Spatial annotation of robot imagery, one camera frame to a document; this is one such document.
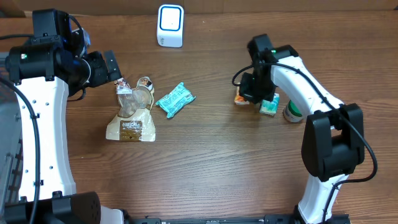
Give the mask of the small teal white box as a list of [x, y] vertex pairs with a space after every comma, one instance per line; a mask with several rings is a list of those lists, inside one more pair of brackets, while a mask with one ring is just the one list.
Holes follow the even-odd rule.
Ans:
[[280, 96], [278, 93], [274, 94], [272, 101], [262, 100], [259, 112], [262, 114], [274, 116], [277, 113]]

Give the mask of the green lid jar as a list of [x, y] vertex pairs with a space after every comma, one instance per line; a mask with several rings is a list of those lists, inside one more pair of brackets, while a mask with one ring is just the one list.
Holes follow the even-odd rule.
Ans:
[[288, 122], [291, 123], [299, 123], [301, 120], [303, 120], [302, 114], [292, 100], [290, 100], [284, 108], [283, 116]]

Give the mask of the brown white snack bag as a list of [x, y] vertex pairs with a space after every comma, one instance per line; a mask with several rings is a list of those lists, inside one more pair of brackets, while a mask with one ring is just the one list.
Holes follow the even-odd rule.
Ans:
[[154, 142], [155, 125], [150, 113], [154, 105], [154, 87], [151, 79], [141, 77], [134, 88], [124, 78], [114, 83], [120, 110], [107, 125], [106, 139]]

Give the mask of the teal tissue pack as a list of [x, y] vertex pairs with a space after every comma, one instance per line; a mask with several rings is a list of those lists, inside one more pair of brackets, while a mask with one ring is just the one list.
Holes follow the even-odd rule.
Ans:
[[184, 82], [180, 82], [169, 94], [159, 99], [155, 105], [161, 107], [166, 113], [167, 119], [173, 118], [185, 105], [196, 99]]

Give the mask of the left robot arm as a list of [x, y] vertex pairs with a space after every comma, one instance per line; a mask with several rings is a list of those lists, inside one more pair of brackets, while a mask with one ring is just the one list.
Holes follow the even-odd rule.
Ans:
[[79, 194], [66, 130], [69, 97], [121, 77], [112, 51], [88, 52], [77, 19], [56, 9], [32, 13], [29, 42], [13, 47], [4, 84], [17, 95], [22, 121], [23, 171], [19, 202], [4, 209], [6, 223], [127, 223], [124, 212], [102, 206], [98, 194]]

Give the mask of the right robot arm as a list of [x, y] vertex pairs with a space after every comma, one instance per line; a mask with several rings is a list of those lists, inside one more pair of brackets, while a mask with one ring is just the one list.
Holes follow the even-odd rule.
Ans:
[[364, 161], [363, 112], [331, 95], [305, 68], [291, 45], [275, 48], [268, 35], [253, 37], [248, 45], [253, 69], [239, 71], [239, 95], [254, 104], [272, 101], [280, 88], [297, 108], [286, 118], [305, 120], [301, 148], [309, 173], [304, 195], [283, 223], [349, 223], [348, 215], [332, 214], [343, 182]]

